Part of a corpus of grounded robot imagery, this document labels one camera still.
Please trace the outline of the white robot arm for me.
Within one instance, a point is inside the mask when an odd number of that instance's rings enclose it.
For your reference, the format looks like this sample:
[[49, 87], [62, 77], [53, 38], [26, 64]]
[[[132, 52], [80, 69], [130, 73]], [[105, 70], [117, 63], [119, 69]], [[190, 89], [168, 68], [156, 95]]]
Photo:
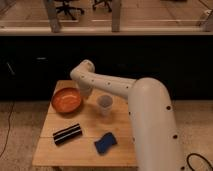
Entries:
[[171, 98], [162, 82], [97, 74], [90, 60], [73, 68], [70, 77], [85, 97], [97, 88], [127, 101], [138, 171], [186, 171]]

